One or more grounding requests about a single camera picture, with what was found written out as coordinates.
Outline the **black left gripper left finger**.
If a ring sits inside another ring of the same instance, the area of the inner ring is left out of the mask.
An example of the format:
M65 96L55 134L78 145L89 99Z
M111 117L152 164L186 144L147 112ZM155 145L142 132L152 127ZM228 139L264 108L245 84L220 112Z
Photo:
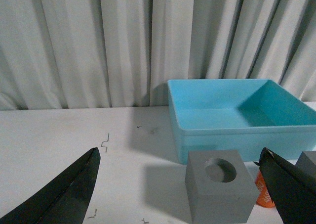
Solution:
M101 156L88 150L25 202L4 215L2 224L81 224L97 180Z

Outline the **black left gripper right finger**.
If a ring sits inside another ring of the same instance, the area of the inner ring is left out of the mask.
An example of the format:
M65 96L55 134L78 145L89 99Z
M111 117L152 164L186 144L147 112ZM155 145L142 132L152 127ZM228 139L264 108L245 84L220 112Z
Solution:
M268 193L284 224L316 222L316 179L267 147L258 162Z

